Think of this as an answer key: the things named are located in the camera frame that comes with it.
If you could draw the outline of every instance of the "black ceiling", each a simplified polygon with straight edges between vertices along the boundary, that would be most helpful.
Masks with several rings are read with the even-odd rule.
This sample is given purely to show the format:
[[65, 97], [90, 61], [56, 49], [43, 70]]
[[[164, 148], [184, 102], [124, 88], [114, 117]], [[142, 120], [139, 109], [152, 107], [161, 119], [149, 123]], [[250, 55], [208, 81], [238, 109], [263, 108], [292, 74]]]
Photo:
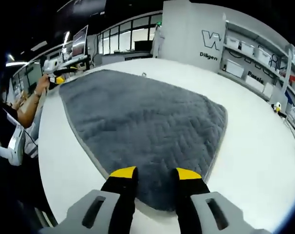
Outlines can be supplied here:
[[[48, 45], [45, 49], [62, 43], [63, 33], [68, 30], [69, 24], [57, 27], [60, 24], [56, 22], [56, 12], [66, 2], [68, 0], [10, 1], [8, 18], [11, 36], [8, 52], [18, 60], [29, 60], [38, 54], [38, 51], [30, 51], [38, 43], [46, 40]], [[244, 12], [271, 26], [295, 45], [294, 0], [283, 3], [271, 0], [192, 0], [192, 2], [221, 5]], [[104, 15], [77, 20], [76, 23], [70, 25], [71, 31], [77, 31], [88, 23], [89, 34], [98, 33], [122, 20], [162, 8], [163, 0], [107, 0]]]

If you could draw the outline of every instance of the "hand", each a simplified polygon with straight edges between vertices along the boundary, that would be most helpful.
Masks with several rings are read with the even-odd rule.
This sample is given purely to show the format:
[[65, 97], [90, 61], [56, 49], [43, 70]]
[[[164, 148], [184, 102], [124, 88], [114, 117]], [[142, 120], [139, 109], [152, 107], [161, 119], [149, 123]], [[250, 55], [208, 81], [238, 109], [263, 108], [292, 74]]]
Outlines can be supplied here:
[[44, 74], [41, 78], [39, 78], [37, 86], [36, 86], [36, 93], [39, 95], [42, 94], [42, 92], [49, 86], [49, 76], [47, 74]]

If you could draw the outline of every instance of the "desk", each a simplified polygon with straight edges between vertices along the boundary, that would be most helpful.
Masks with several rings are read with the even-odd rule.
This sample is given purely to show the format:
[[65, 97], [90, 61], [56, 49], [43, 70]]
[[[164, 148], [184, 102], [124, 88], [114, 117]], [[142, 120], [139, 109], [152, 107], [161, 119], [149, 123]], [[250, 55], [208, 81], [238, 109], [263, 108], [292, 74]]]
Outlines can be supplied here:
[[[228, 111], [228, 126], [207, 185], [240, 207], [254, 228], [273, 231], [279, 226], [295, 202], [295, 139], [270, 105], [229, 79], [178, 62], [137, 59], [87, 73], [101, 69], [146, 73], [222, 104]], [[102, 187], [104, 178], [77, 142], [57, 89], [44, 103], [38, 147], [43, 187], [61, 222], [71, 205]], [[179, 234], [180, 230], [177, 217], [147, 217], [136, 210], [131, 233]]]

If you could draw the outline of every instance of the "person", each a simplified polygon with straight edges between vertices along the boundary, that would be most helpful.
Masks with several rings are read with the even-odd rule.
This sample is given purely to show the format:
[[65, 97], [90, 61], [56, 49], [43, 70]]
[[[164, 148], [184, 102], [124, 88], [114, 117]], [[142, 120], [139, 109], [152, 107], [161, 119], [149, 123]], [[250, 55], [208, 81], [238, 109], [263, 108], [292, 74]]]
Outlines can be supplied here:
[[[33, 123], [39, 99], [48, 86], [48, 75], [43, 75], [38, 80], [34, 95], [30, 97], [31, 100], [25, 112], [18, 108], [18, 110], [15, 110], [3, 103], [0, 97], [0, 146], [8, 147], [16, 128], [7, 119], [7, 113], [25, 129], [29, 128]], [[24, 155], [22, 164], [13, 166], [8, 159], [0, 157], [0, 181], [23, 204], [31, 205], [51, 214], [41, 183], [38, 158], [30, 158], [28, 155]]]

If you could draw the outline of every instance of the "gray towel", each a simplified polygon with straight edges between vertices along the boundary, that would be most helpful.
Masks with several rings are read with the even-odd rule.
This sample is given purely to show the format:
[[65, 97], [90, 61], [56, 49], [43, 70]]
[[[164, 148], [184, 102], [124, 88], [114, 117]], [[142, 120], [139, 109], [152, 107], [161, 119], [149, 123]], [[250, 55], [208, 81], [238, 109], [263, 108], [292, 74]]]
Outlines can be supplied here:
[[226, 109], [191, 91], [102, 70], [61, 85], [68, 121], [104, 177], [137, 166], [137, 198], [173, 211], [176, 167], [207, 179], [227, 125]]

